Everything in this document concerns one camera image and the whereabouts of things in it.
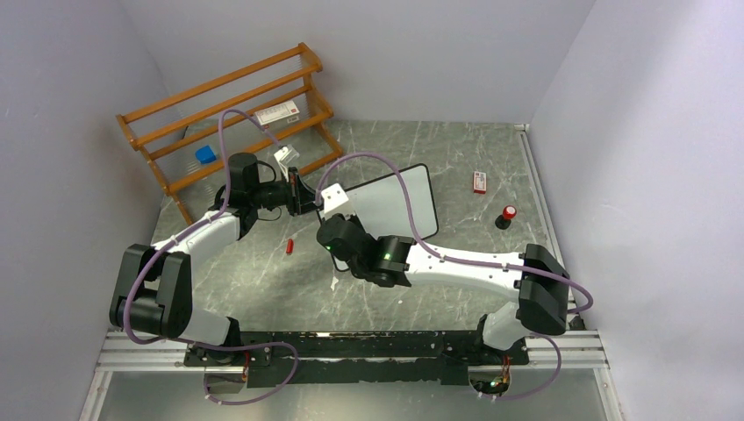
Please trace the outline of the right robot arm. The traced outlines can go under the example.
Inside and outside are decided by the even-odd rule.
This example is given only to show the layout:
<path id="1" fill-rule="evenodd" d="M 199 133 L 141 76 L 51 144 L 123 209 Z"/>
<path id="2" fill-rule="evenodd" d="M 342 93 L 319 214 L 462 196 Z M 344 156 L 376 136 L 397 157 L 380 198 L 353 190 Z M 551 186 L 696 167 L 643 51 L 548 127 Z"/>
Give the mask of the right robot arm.
<path id="1" fill-rule="evenodd" d="M 496 362 L 530 333 L 560 336 L 567 330 L 569 275 L 544 246 L 530 244 L 523 253 L 477 253 L 410 237 L 374 238 L 340 214 L 321 223 L 316 239 L 355 278 L 379 287 L 441 284 L 504 298 L 473 341 L 482 362 Z"/>

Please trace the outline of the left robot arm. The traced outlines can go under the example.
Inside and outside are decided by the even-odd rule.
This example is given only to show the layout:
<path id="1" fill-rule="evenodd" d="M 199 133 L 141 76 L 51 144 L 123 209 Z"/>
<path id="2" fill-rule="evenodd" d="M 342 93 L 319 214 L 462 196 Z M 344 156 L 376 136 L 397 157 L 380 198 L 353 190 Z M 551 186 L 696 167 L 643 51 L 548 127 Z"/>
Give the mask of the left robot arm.
<path id="1" fill-rule="evenodd" d="M 242 355 L 239 322 L 193 303 L 193 272 L 245 237 L 260 210 L 284 208 L 297 216 L 318 207 L 314 189 L 303 182 L 297 168 L 285 168 L 263 182 L 259 168 L 264 163 L 254 154 L 235 153 L 227 164 L 226 182 L 200 219 L 170 239 L 125 250 L 109 318 L 131 341 L 145 344 L 142 332 L 153 339 L 189 341 L 219 365 L 232 364 Z"/>

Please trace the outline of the small whiteboard with black frame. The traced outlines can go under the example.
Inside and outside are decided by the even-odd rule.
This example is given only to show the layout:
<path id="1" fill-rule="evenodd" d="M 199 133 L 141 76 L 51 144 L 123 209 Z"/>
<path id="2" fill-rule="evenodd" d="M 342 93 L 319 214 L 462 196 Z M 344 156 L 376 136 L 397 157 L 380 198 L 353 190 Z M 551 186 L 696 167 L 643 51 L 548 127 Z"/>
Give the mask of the small whiteboard with black frame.
<path id="1" fill-rule="evenodd" d="M 384 287 L 409 285 L 412 248 L 439 231 L 433 187 L 424 164 L 345 188 L 355 214 L 325 219 L 317 242 L 336 268 Z"/>

